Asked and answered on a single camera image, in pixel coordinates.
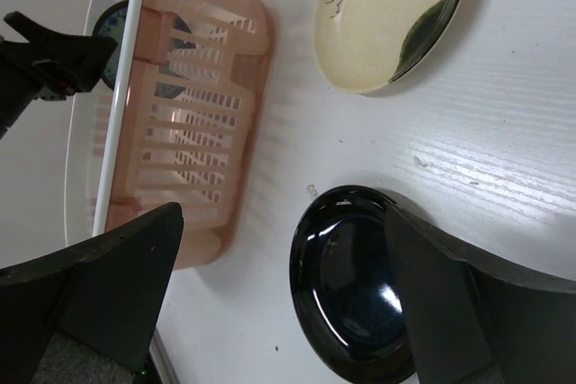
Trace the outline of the blue patterned plate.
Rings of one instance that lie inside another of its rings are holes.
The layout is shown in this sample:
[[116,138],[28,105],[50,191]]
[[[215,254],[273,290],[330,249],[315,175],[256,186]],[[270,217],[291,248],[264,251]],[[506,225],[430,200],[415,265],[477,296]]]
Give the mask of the blue patterned plate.
[[[109,58],[109,61],[101,77],[104,84],[111,90],[114,90],[116,83],[117,69],[120,59],[120,51],[122,48],[122,37],[124,33],[128,6],[129,1],[122,0],[107,8],[107,10],[105,10],[96,21],[92,32],[92,36],[103,38],[109,37],[117,43],[116,49],[112,56]],[[179,16],[176,16],[176,18],[173,20],[173,28],[178,31],[191,33],[189,26]],[[176,49],[195,49],[195,44],[190,41],[172,39],[169,43],[168,50],[171,52]],[[161,66],[159,68],[159,72],[168,76],[181,78],[180,75],[170,69],[168,64]],[[185,88],[182,86],[160,83],[157,84],[155,96],[164,99],[175,99],[184,91]]]

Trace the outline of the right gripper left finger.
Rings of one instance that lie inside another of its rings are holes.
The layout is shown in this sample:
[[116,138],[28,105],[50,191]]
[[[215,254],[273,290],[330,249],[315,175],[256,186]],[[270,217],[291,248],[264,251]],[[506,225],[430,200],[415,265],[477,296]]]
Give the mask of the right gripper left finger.
[[118,228],[1,271],[3,383],[132,383],[184,230],[164,204]]

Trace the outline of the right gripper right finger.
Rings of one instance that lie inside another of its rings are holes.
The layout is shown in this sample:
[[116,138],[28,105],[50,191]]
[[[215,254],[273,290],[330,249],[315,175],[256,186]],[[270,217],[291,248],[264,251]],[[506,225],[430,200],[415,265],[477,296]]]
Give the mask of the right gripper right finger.
[[575,283],[392,205],[385,236],[422,383],[573,383]]

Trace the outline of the black glossy plate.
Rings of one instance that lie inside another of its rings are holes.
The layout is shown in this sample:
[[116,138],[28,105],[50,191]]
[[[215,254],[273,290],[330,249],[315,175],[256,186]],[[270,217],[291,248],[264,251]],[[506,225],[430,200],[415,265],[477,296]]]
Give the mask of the black glossy plate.
[[292,238],[289,281],[312,350],[350,383],[402,383],[416,367],[387,250],[394,200],[343,185],[319,195]]

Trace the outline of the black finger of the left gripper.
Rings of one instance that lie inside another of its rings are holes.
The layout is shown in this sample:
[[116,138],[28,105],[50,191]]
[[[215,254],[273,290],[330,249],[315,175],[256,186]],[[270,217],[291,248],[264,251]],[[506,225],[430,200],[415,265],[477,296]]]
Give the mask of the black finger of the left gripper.
[[60,33],[17,11],[4,21],[26,41],[1,40],[2,135],[36,99],[63,101],[92,91],[117,47],[110,37]]

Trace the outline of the cream plate with green patch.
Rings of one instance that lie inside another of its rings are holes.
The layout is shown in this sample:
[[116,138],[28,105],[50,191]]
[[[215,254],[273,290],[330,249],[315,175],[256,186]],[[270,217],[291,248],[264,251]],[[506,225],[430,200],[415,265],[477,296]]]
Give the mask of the cream plate with green patch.
[[318,0],[312,45],[338,90],[374,94],[402,79],[442,37],[461,0]]

